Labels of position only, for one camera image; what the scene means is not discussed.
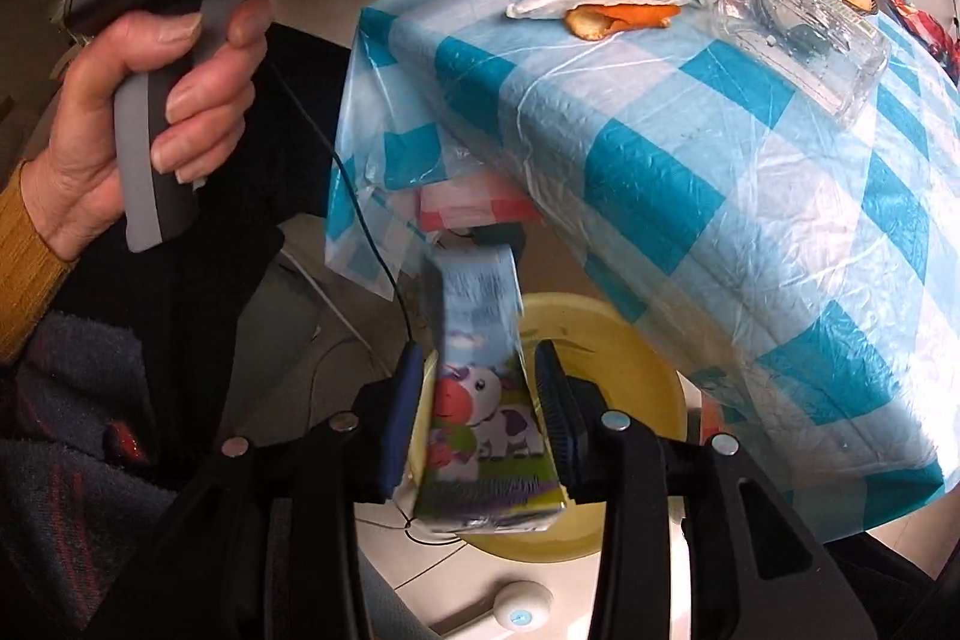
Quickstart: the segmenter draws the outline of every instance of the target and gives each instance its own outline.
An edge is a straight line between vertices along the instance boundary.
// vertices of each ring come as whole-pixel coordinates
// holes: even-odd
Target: cow's head
[[[481,366],[445,366],[437,380],[433,414],[446,423],[475,426],[500,406],[500,379]]]

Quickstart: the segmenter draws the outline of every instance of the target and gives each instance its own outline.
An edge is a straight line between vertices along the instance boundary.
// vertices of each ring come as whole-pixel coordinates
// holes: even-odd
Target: plastic bottle
[[[848,128],[880,81],[890,44],[837,0],[695,0],[717,39],[765,63]]]

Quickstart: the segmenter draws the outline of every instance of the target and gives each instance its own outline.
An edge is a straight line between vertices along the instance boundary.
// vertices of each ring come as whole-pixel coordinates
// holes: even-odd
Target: hand
[[[251,78],[267,52],[267,0],[234,11],[227,42],[171,90],[171,127],[151,148],[154,169],[181,183],[210,175],[229,158],[253,104]],[[163,18],[131,12],[83,49],[64,78],[50,143],[23,167],[20,191],[37,233],[56,256],[73,261],[123,214],[113,144],[113,93],[129,73],[155,71],[193,49],[200,14]]]

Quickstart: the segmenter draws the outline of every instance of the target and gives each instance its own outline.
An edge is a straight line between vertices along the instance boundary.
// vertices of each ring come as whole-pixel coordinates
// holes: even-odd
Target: mustard knit sweater
[[[46,247],[20,196],[21,164],[0,194],[0,363],[19,354],[72,263]]]

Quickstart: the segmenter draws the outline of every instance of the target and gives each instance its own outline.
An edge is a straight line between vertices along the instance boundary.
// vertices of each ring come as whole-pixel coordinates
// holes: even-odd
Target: blue and white tablecloth
[[[586,43],[508,20],[511,1],[362,14],[337,148],[388,263],[415,271],[428,239],[416,187],[482,159],[719,400],[821,538],[953,487],[960,107],[923,48],[878,19],[891,65],[844,132],[702,11]],[[389,295],[338,172],[326,259]]]

